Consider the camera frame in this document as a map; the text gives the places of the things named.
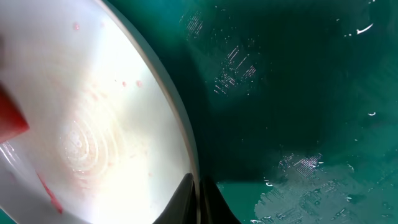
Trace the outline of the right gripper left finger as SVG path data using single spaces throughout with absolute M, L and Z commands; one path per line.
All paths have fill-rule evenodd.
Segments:
M 186 174 L 154 224 L 195 224 L 195 186 Z

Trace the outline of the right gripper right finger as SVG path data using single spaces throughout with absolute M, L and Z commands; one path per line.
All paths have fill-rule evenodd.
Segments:
M 200 210 L 203 224 L 241 224 L 210 177 L 200 182 Z

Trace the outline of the light blue plate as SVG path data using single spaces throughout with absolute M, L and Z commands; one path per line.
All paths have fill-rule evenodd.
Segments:
M 1 2 L 1 83 L 29 130 L 1 143 L 16 223 L 154 223 L 198 162 L 187 112 L 108 1 Z

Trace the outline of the green and red sponge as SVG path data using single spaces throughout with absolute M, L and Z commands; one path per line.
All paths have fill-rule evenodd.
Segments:
M 1 83 L 0 142 L 4 143 L 29 130 L 28 122 L 11 93 Z

